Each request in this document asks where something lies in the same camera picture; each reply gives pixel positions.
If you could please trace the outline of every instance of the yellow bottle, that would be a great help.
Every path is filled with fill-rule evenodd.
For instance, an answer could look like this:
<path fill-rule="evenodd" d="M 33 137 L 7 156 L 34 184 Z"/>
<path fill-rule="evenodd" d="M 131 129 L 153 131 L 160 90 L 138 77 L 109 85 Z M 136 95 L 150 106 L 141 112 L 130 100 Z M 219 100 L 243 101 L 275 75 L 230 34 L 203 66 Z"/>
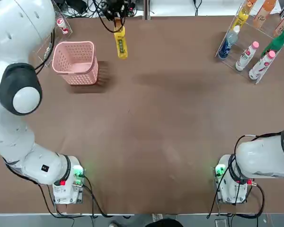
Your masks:
<path fill-rule="evenodd" d="M 232 30 L 235 26 L 239 25 L 242 28 L 243 24 L 247 21 L 252 7 L 257 0 L 246 0 L 243 7 L 239 11 L 238 17 L 232 25 Z"/>
<path fill-rule="evenodd" d="M 116 21 L 115 31 L 119 30 L 122 27 L 121 21 Z M 120 31 L 115 32 L 115 42 L 117 45 L 118 57 L 121 59 L 127 58 L 127 45 L 125 40 L 125 27 L 123 26 Z"/>

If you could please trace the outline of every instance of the black joint cap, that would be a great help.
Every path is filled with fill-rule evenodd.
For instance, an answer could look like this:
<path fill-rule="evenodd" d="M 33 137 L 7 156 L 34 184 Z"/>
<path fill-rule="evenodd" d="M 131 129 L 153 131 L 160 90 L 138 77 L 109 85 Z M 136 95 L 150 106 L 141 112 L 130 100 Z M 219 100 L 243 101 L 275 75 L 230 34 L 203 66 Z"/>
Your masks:
<path fill-rule="evenodd" d="M 24 87 L 35 88 L 40 100 L 37 107 L 29 113 L 19 113 L 15 110 L 13 99 L 15 94 Z M 4 71 L 0 83 L 0 103 L 8 111 L 15 115 L 27 115 L 35 111 L 42 100 L 42 89 L 34 67 L 26 63 L 10 64 Z"/>

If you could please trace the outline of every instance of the gray floor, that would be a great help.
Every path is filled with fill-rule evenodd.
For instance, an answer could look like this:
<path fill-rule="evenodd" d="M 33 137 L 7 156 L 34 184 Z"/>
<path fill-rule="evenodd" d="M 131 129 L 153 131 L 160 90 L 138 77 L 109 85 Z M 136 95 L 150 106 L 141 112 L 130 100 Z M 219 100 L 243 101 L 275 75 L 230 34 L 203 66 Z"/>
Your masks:
<path fill-rule="evenodd" d="M 227 227 L 227 219 L 225 217 L 217 217 L 212 215 L 206 219 L 206 215 L 165 215 L 165 218 L 177 219 L 184 227 L 214 227 L 215 221 L 221 221 L 222 225 L 218 227 Z M 135 215 L 126 220 L 122 216 L 114 218 L 98 217 L 94 220 L 94 227 L 108 227 L 111 221 L 116 221 L 122 227 L 144 227 L 152 222 L 151 215 Z M 72 220 L 57 219 L 50 215 L 28 215 L 28 216 L 0 216 L 0 227 L 71 227 Z M 239 217 L 234 217 L 232 222 L 233 227 L 256 227 L 256 220 L 246 220 Z M 259 227 L 284 227 L 284 215 L 262 215 L 259 218 Z M 76 218 L 73 227 L 92 227 L 91 218 L 89 216 Z"/>

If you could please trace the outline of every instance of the blue bottle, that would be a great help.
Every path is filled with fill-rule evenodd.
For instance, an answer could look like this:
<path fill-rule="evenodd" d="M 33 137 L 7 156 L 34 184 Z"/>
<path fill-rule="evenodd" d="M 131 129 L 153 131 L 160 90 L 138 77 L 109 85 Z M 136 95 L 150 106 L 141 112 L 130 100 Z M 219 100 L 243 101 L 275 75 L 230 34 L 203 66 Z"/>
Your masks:
<path fill-rule="evenodd" d="M 231 50 L 231 46 L 234 45 L 238 40 L 239 32 L 240 32 L 240 26 L 236 25 L 233 28 L 233 30 L 230 30 L 227 33 L 225 41 L 218 52 L 218 56 L 221 60 L 227 58 L 229 51 Z"/>

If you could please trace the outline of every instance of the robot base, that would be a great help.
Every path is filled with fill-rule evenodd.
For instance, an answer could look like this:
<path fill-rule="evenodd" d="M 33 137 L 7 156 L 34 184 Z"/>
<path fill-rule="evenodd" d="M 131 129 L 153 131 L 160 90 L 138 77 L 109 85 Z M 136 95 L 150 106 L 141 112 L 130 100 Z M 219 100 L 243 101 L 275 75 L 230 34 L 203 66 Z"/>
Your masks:
<path fill-rule="evenodd" d="M 68 156 L 71 161 L 71 172 L 65 185 L 53 184 L 53 195 L 56 204 L 76 204 L 83 201 L 85 169 L 80 165 L 79 160 L 74 156 Z"/>
<path fill-rule="evenodd" d="M 223 175 L 221 174 L 221 172 L 224 173 L 224 171 L 226 170 L 228 166 L 228 160 L 230 159 L 230 157 L 231 157 L 230 155 L 223 155 L 219 161 L 219 164 L 215 168 L 216 189 Z M 243 203 L 246 201 L 245 200 L 246 193 L 247 193 L 247 184 L 242 184 L 239 187 L 239 184 L 232 179 L 229 171 L 227 171 L 220 184 L 220 188 L 217 193 L 217 201 L 221 203 L 234 204 L 236 202 L 236 197 L 238 194 L 237 203 Z"/>

